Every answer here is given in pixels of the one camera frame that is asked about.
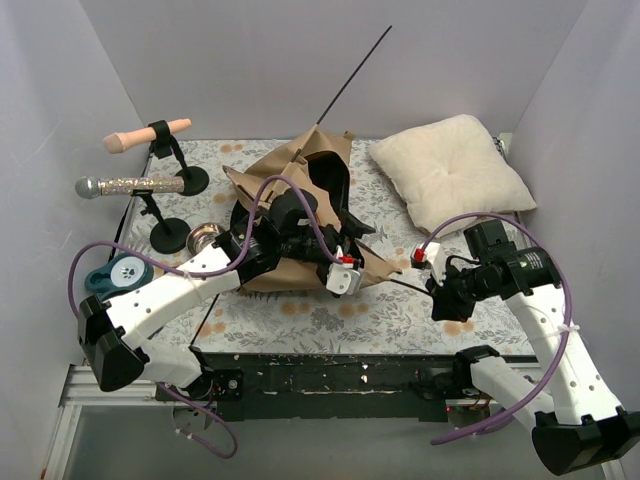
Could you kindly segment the beige fabric pet tent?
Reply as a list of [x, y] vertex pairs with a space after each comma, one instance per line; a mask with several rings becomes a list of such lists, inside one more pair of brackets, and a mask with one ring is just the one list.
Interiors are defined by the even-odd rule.
[[217, 240], [244, 290], [341, 296], [397, 272], [362, 242], [375, 230], [349, 210], [353, 139], [312, 127], [243, 172], [224, 167], [237, 203]]

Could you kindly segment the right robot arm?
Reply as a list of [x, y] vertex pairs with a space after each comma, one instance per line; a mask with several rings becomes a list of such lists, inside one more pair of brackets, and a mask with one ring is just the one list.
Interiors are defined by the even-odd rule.
[[572, 296], [561, 269], [538, 243], [520, 249], [509, 240], [508, 221], [488, 214], [465, 230], [467, 268], [456, 268], [432, 238], [413, 249], [411, 264], [430, 272], [425, 288], [435, 321], [465, 322], [477, 303], [503, 300], [544, 374], [531, 384], [487, 345], [458, 352], [454, 389], [469, 398], [484, 393], [503, 410], [435, 442], [492, 433], [517, 420], [554, 475], [617, 460], [639, 442], [639, 415], [625, 409], [591, 359], [573, 321]]

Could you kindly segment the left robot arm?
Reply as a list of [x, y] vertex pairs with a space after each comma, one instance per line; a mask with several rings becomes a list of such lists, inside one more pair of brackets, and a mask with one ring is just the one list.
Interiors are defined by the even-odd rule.
[[129, 293], [80, 304], [79, 343], [100, 389], [113, 392], [136, 380], [172, 385], [193, 400], [205, 398], [213, 371], [191, 347], [171, 347], [153, 339], [174, 318], [221, 293], [237, 290], [276, 269], [283, 259], [308, 264], [314, 278], [333, 296], [352, 294], [364, 277], [358, 239], [374, 233], [349, 211], [338, 227], [313, 228], [308, 192], [277, 197], [257, 219], [242, 218], [200, 253]]

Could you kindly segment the stainless steel pet bowl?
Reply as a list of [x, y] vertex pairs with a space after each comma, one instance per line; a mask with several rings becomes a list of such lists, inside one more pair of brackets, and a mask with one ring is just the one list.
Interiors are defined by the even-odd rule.
[[214, 222], [206, 222], [193, 228], [186, 238], [186, 248], [191, 256], [196, 256], [205, 247], [213, 244], [224, 232], [224, 228]]

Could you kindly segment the floral patterned table mat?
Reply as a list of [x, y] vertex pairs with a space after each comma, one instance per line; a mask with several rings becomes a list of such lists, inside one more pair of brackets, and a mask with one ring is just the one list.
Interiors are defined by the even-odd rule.
[[[284, 140], [183, 141], [187, 163], [207, 170], [208, 188], [198, 196], [159, 195], [156, 202], [165, 217], [196, 227], [204, 222], [229, 225], [236, 201], [223, 166], [244, 171]], [[424, 288], [428, 271], [410, 268], [413, 247], [426, 239], [414, 228], [404, 202], [368, 155], [371, 141], [353, 143], [350, 160], [349, 209], [376, 228], [363, 238], [370, 248], [401, 269], [398, 278]], [[142, 216], [136, 202], [121, 242], [162, 263], [179, 266], [190, 258], [187, 250], [161, 255], [153, 251], [149, 234], [156, 221]], [[515, 317], [499, 298], [476, 304], [466, 323], [433, 322], [431, 299], [393, 282], [361, 289], [355, 295], [334, 298], [325, 290], [259, 293], [227, 292], [168, 323], [160, 341], [192, 344], [203, 352], [307, 354], [454, 354], [487, 344], [502, 356], [532, 355], [533, 350]]]

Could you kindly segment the cream plush pillow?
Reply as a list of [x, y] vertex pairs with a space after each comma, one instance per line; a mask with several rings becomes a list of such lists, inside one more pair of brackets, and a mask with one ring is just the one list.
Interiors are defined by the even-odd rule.
[[522, 178], [472, 115], [404, 130], [373, 143], [369, 154], [425, 234], [462, 214], [536, 208]]

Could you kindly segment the black round stand base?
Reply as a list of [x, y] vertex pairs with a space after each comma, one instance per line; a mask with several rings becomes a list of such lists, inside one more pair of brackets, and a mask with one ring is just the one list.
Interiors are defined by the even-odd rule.
[[138, 192], [136, 196], [146, 205], [142, 214], [152, 215], [157, 221], [149, 235], [151, 247], [161, 254], [173, 254], [182, 250], [191, 232], [188, 223], [175, 217], [165, 218], [150, 191]]

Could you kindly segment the peach toy microphone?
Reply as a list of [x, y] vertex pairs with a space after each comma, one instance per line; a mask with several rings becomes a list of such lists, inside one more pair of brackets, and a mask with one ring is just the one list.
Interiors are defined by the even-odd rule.
[[[192, 126], [189, 118], [176, 119], [167, 122], [171, 134], [180, 133]], [[155, 140], [157, 134], [152, 127], [145, 127], [130, 132], [115, 132], [103, 139], [103, 145], [110, 154], [121, 154], [127, 150]]]

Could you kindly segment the black table front frame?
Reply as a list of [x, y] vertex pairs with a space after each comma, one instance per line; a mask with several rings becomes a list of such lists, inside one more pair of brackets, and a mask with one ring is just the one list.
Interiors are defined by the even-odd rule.
[[183, 390], [229, 422], [266, 419], [417, 418], [447, 408], [487, 411], [453, 355], [196, 354], [203, 375]]

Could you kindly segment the aluminium rail frame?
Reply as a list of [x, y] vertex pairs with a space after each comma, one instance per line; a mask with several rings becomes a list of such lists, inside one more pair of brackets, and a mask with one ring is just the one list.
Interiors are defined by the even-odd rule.
[[229, 422], [212, 406], [175, 402], [137, 381], [105, 393], [72, 368], [60, 399], [51, 479], [546, 479], [517, 423], [444, 446], [432, 440], [497, 410], [447, 408], [417, 418]]

